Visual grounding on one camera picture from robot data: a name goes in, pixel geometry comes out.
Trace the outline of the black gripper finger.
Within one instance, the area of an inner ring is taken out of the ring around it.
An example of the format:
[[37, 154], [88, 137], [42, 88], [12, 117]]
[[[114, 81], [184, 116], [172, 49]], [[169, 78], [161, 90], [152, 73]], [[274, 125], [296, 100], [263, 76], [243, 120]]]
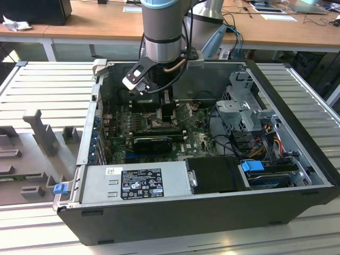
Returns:
[[161, 94], [161, 117], [163, 122], [170, 122], [175, 108], [175, 101], [169, 90], [164, 90]]

